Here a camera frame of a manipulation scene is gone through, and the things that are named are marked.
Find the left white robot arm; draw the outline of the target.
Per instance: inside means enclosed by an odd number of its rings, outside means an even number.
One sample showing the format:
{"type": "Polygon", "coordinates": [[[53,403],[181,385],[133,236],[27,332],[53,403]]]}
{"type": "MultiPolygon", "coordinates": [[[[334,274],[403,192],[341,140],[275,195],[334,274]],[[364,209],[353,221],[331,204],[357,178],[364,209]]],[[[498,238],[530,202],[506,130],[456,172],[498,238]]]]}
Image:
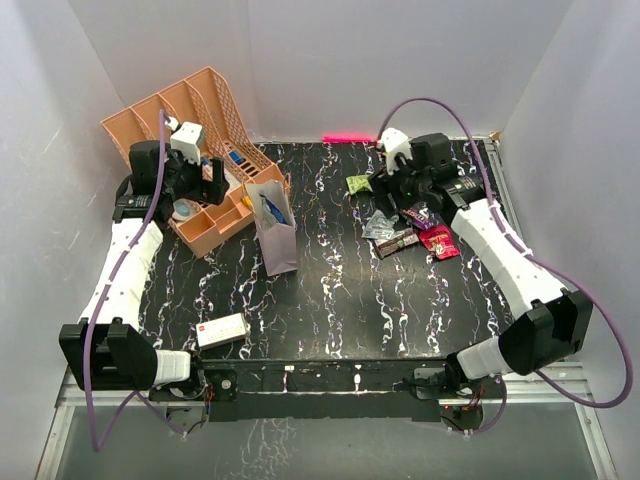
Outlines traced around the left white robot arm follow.
{"type": "Polygon", "coordinates": [[[171,384],[194,399],[205,390],[206,374],[191,365],[188,352],[155,349],[139,332],[139,311],[175,202],[221,204],[229,189],[224,161],[190,163],[185,148],[147,140],[130,147],[129,162],[99,280],[78,321],[62,326],[59,344],[80,388],[146,391],[171,384]]]}

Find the pink plastic file organizer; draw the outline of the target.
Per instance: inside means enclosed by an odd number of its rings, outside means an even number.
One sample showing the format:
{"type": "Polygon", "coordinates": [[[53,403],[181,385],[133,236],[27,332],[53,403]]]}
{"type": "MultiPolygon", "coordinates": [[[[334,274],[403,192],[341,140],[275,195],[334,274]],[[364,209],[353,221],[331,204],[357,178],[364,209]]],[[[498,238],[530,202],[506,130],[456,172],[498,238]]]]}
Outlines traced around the pink plastic file organizer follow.
{"type": "Polygon", "coordinates": [[[187,203],[188,214],[174,215],[169,224],[198,258],[252,223],[248,186],[290,184],[251,143],[227,81],[211,67],[104,119],[102,126],[143,195],[153,192],[157,164],[142,151],[166,143],[171,164],[165,184],[194,183],[176,195],[187,203]]]}

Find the lilac paper bag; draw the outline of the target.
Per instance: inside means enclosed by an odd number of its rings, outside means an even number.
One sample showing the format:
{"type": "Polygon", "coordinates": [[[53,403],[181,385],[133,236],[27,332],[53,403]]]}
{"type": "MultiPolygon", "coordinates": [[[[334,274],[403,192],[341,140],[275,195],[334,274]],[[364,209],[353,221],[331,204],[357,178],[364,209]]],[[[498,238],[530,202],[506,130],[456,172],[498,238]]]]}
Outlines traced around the lilac paper bag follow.
{"type": "Polygon", "coordinates": [[[269,179],[263,183],[246,183],[246,195],[251,199],[251,210],[258,234],[259,246],[268,276],[288,273],[298,268],[296,221],[285,189],[279,179],[269,179]],[[260,195],[266,196],[283,213],[288,224],[276,224],[263,229],[260,195]]]}

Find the silver foil packet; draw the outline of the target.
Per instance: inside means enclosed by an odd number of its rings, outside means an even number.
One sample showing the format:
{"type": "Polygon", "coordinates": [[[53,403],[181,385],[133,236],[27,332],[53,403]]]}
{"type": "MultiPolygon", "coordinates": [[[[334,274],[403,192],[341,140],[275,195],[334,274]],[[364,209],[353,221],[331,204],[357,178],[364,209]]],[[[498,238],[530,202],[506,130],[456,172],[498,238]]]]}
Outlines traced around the silver foil packet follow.
{"type": "Polygon", "coordinates": [[[381,210],[376,210],[364,226],[362,237],[369,240],[389,240],[395,234],[394,225],[398,215],[388,218],[381,210]]]}

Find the blue white snack bag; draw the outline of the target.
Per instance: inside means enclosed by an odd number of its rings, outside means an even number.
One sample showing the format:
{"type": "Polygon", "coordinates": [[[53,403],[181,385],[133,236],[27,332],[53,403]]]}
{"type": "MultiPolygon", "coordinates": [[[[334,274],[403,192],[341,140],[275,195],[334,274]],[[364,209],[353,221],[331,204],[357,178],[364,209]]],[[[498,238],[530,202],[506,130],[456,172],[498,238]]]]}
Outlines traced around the blue white snack bag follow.
{"type": "Polygon", "coordinates": [[[262,209],[263,229],[269,229],[276,224],[287,225],[288,222],[283,213],[266,196],[260,195],[262,209]]]}

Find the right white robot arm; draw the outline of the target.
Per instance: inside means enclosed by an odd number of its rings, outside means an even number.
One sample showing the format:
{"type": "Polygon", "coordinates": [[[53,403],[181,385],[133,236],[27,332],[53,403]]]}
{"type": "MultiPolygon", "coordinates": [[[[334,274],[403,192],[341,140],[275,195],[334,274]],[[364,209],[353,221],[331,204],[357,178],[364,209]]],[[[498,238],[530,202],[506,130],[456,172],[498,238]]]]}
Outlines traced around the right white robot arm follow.
{"type": "Polygon", "coordinates": [[[395,128],[376,145],[384,166],[369,178],[387,216],[423,202],[474,251],[505,296],[514,323],[496,337],[447,356],[443,370],[418,384],[466,397],[492,375],[528,375],[582,349],[593,304],[545,268],[488,199],[478,175],[462,175],[442,133],[415,138],[395,128]]]}

